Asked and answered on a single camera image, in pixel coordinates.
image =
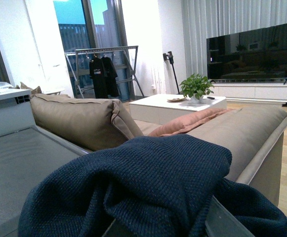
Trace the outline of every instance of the white coffee table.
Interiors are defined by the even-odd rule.
[[[133,119],[165,124],[179,116],[190,114],[207,108],[227,108],[226,97],[213,96],[215,99],[204,97],[201,104],[190,104],[189,99],[179,102],[169,102],[168,99],[184,98],[183,95],[157,94],[129,103]]]

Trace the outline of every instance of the sofa armrest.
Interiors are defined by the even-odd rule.
[[[286,128],[287,112],[283,109],[252,106],[225,113],[188,134],[228,148],[233,158],[226,178],[255,186],[278,204]]]

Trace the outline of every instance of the tv stand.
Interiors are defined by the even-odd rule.
[[[286,82],[287,82],[287,78],[286,78],[285,81],[284,81],[284,85],[286,84]]]
[[[287,103],[287,81],[281,83],[215,83],[214,95],[227,101],[281,106]]]

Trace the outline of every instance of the television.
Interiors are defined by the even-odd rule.
[[[287,23],[207,39],[208,78],[216,82],[287,80]]]

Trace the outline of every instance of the dark blue blanket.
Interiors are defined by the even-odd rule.
[[[28,195],[19,236],[100,237],[117,219],[140,237],[201,236],[213,193],[256,236],[287,236],[285,215],[224,179],[232,155],[186,134],[138,137],[50,174]]]

